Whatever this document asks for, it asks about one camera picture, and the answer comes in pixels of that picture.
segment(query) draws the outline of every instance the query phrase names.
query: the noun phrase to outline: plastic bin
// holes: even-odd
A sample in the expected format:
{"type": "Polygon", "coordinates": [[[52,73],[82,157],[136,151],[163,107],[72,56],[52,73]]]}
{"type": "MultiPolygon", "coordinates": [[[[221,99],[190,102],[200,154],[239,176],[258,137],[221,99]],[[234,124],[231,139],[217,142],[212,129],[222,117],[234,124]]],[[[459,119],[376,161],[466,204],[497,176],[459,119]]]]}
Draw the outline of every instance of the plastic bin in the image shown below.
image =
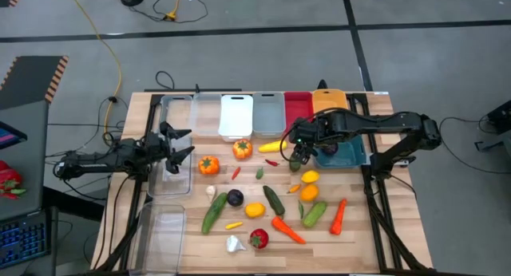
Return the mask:
{"type": "Polygon", "coordinates": [[[145,204],[133,241],[130,275],[177,274],[185,226],[181,205],[145,204]]]}
{"type": "Polygon", "coordinates": [[[197,136],[218,136],[222,95],[197,93],[193,97],[190,129],[197,136]]]}
{"type": "MultiPolygon", "coordinates": [[[[166,96],[160,101],[160,120],[166,120],[174,128],[190,128],[189,114],[192,106],[190,96],[166,96]]],[[[154,132],[159,132],[159,125],[155,124],[154,132]]],[[[181,137],[179,140],[172,140],[172,147],[177,151],[192,145],[190,135],[181,137]]],[[[175,198],[186,196],[192,193],[192,155],[184,159],[179,166],[180,173],[173,175],[165,167],[165,161],[153,165],[149,174],[148,194],[153,198],[165,197],[175,198]]]]}
{"type": "Polygon", "coordinates": [[[317,168],[356,168],[366,162],[366,149],[362,136],[356,136],[345,143],[337,143],[339,150],[333,155],[326,155],[315,148],[318,156],[314,158],[317,168]]]}
{"type": "Polygon", "coordinates": [[[308,117],[314,113],[312,94],[309,92],[285,92],[286,132],[298,117],[308,117]]]}
{"type": "Polygon", "coordinates": [[[278,138],[286,129],[286,108],[283,93],[254,93],[254,136],[278,138]]]}
{"type": "Polygon", "coordinates": [[[314,112],[326,108],[348,108],[346,94],[340,89],[317,89],[312,93],[314,112]]]}
{"type": "Polygon", "coordinates": [[[222,97],[220,127],[218,133],[224,141],[250,140],[252,134],[252,109],[254,100],[248,95],[226,95],[222,97]]]}

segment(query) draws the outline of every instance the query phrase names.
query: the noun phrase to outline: keyboard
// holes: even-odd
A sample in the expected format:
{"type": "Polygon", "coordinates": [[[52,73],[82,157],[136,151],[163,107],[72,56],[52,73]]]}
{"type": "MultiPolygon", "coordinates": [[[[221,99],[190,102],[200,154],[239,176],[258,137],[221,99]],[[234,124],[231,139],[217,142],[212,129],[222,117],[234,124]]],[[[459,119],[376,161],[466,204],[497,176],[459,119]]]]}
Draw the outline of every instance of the keyboard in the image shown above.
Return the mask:
{"type": "Polygon", "coordinates": [[[51,219],[39,211],[0,222],[0,269],[49,254],[51,219]]]}

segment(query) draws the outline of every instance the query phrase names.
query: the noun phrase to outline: desk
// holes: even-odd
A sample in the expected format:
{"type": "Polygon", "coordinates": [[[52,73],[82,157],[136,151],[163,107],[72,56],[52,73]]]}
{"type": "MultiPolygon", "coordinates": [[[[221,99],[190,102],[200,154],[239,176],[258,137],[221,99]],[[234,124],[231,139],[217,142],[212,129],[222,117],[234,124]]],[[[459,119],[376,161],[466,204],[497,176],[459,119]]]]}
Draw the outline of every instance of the desk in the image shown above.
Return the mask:
{"type": "MultiPolygon", "coordinates": [[[[128,115],[126,117],[124,138],[140,138],[144,135],[145,126],[149,114],[151,93],[134,93],[131,98],[128,115]]],[[[391,114],[393,112],[390,97],[387,94],[367,93],[367,100],[371,114],[391,114]]],[[[399,141],[397,135],[376,135],[378,150],[384,152],[399,141]]],[[[366,196],[363,193],[363,179],[360,169],[322,170],[319,186],[319,198],[328,202],[328,208],[324,216],[311,230],[305,230],[299,224],[297,208],[297,196],[286,195],[287,189],[295,183],[300,183],[301,172],[312,168],[312,161],[299,173],[289,174],[287,165],[277,168],[265,166],[265,176],[256,180],[256,169],[263,164],[263,160],[279,160],[285,164],[279,153],[257,152],[257,148],[266,140],[252,138],[254,155],[248,160],[245,167],[252,167],[253,172],[244,171],[234,181],[230,180],[232,172],[239,166],[232,157],[231,143],[224,143],[219,138],[210,140],[194,139],[195,153],[199,155],[213,154],[219,156],[223,170],[216,178],[206,178],[203,175],[195,175],[193,180],[192,195],[184,199],[176,199],[186,210],[186,231],[182,258],[180,261],[180,273],[370,273],[378,272],[378,262],[374,248],[374,239],[369,221],[369,211],[366,204],[366,196]],[[233,188],[240,189],[245,194],[245,203],[260,201],[267,204],[264,198],[262,186],[268,184],[279,195],[286,207],[286,222],[297,231],[304,239],[306,245],[299,245],[290,240],[286,235],[275,231],[270,224],[274,213],[267,205],[267,212],[263,219],[247,219],[243,210],[235,211],[232,207],[225,207],[223,214],[216,221],[209,235],[200,233],[202,219],[209,208],[208,198],[204,193],[209,184],[215,184],[219,192],[233,188]],[[339,205],[341,198],[347,199],[347,208],[344,215],[343,232],[340,236],[330,235],[328,227],[339,205]],[[244,221],[242,227],[233,231],[226,231],[226,223],[244,221]],[[250,232],[254,228],[264,228],[270,234],[270,244],[261,251],[254,251],[248,247],[248,251],[236,254],[228,254],[225,249],[225,240],[229,235],[238,236],[243,242],[247,242],[250,232]]],[[[410,175],[405,168],[395,168],[393,174],[410,183],[410,175]]],[[[129,207],[131,203],[134,182],[126,183],[117,201],[116,218],[113,216],[113,201],[119,190],[124,174],[115,174],[109,190],[109,204],[107,206],[107,225],[101,224],[101,230],[97,238],[96,250],[94,251],[93,264],[100,254],[103,227],[106,229],[105,247],[113,241],[113,247],[121,240],[126,230],[129,207]],[[112,223],[115,221],[113,239],[110,239],[112,223]]],[[[432,266],[430,253],[426,244],[426,237],[422,229],[421,218],[418,213],[417,203],[413,193],[399,182],[392,179],[386,181],[387,194],[389,196],[390,209],[394,217],[394,226],[402,241],[416,256],[419,262],[426,266],[432,266]]],[[[392,267],[390,244],[382,231],[383,245],[388,267],[392,267]]],[[[100,263],[107,258],[107,249],[103,252],[100,263]]]]}

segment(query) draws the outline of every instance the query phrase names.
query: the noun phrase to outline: blue container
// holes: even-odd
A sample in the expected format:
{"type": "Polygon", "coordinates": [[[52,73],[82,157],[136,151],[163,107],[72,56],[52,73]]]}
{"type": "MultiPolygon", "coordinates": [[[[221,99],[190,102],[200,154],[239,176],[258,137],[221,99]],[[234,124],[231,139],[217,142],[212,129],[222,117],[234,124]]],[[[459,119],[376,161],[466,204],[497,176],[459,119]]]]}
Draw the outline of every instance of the blue container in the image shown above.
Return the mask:
{"type": "Polygon", "coordinates": [[[356,136],[351,141],[338,145],[339,149],[333,156],[328,156],[321,149],[315,148],[318,156],[314,158],[314,165],[317,168],[356,168],[366,162],[362,136],[356,136]]]}

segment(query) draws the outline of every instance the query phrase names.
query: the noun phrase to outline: computer monitor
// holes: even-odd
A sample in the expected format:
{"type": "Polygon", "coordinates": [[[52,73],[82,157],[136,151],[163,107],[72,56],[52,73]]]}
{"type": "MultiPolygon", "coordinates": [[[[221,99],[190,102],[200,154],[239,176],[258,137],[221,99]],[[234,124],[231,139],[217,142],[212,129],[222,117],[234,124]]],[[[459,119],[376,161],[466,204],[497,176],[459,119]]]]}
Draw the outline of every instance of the computer monitor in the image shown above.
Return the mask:
{"type": "Polygon", "coordinates": [[[26,134],[0,121],[0,149],[26,141],[26,134]]]}

